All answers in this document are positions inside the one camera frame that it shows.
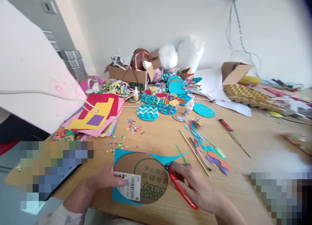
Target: wall switch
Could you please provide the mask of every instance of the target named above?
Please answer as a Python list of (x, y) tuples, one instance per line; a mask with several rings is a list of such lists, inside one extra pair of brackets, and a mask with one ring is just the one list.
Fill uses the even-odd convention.
[(58, 13), (52, 1), (41, 1), (40, 4), (46, 13), (54, 13), (54, 14)]

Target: white glue bottle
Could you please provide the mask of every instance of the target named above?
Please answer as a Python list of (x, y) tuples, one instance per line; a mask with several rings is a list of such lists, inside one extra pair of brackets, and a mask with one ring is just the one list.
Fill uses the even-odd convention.
[(193, 108), (194, 108), (194, 98), (195, 97), (192, 97), (192, 99), (189, 100), (187, 102), (187, 104), (185, 105), (184, 110), (183, 110), (183, 115), (184, 116), (188, 116), (189, 113), (191, 112), (191, 110), (193, 110)]
[(136, 88), (136, 89), (134, 90), (134, 92), (133, 92), (133, 101), (134, 101), (134, 102), (137, 102), (138, 98), (139, 98), (139, 92), (138, 92), (138, 90), (137, 90), (137, 88)]

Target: craft table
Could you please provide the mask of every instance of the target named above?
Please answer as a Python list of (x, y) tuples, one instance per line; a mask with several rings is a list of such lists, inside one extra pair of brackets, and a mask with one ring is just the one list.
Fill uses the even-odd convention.
[[(231, 199), (248, 224), (274, 224), (263, 202), (259, 199), (250, 182), (246, 180), (245, 174), (278, 171), (307, 172), (311, 166), (311, 157), (283, 139), (279, 134), (300, 132), (309, 135), (312, 133), (312, 127), (267, 116), (266, 112), (257, 109), (252, 109), (252, 117), (246, 117), (209, 102), (196, 102), (212, 108), (216, 116), (213, 118), (199, 117), (198, 114), (191, 111), (187, 118), (201, 118), (200, 123), (204, 126), (201, 133), (223, 151), (228, 164), (232, 167), (229, 176), (222, 173), (215, 164), (211, 165), (211, 177), (205, 174), (179, 129), (187, 138), (190, 137), (190, 134), (183, 127), (183, 123), (174, 120), (172, 116), (160, 114), (155, 121), (143, 121), (138, 118), (136, 108), (124, 108), (114, 133), (115, 140), (129, 145), (127, 150), (164, 156), (179, 155), (176, 148), (177, 144), (182, 152), (187, 152), (186, 160), (202, 172), (204, 178), (210, 180)], [(182, 112), (183, 107), (179, 106), (176, 115), (182, 115)], [(145, 131), (145, 134), (141, 135), (141, 132), (131, 134), (131, 131), (127, 131), (126, 128), (129, 124), (126, 120), (128, 118), (136, 120), (135, 126), (142, 126), (142, 131)], [(249, 158), (234, 142), (219, 123), (219, 119), (224, 119), (234, 129), (233, 134), (252, 158)], [(122, 135), (126, 137), (125, 141), (121, 141), (120, 136)], [(106, 152), (111, 148), (109, 143), (113, 141), (112, 137), (88, 137), (88, 141), (94, 143), (93, 161), (78, 168), (53, 195), (54, 197), (65, 200), (79, 181), (89, 172), (113, 162), (114, 155)], [(179, 158), (178, 162), (184, 163), (182, 158)], [(15, 169), (12, 170), (6, 178), (6, 182), (19, 186), (20, 172)], [(195, 211), (192, 209), (170, 185), (160, 200), (143, 206), (112, 202), (111, 194), (111, 189), (98, 190), (90, 207), (145, 224), (216, 224), (213, 215), (202, 210)]]

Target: cardboard egg carton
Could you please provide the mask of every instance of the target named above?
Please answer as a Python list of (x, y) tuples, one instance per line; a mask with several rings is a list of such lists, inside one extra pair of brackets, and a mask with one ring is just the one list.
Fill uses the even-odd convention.
[(264, 93), (252, 90), (243, 85), (225, 85), (223, 90), (228, 98), (234, 102), (249, 105), (260, 110), (276, 111), (278, 113), (285, 112), (280, 106), (270, 102), (270, 98)]

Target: pixelated blur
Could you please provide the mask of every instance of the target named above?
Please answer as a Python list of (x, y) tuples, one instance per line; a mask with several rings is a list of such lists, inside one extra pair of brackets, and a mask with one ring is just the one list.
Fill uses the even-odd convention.
[(21, 209), (45, 201), (64, 176), (93, 159), (93, 142), (20, 142)]
[(250, 179), (277, 225), (307, 224), (307, 194), (312, 184), (311, 173), (253, 172)]

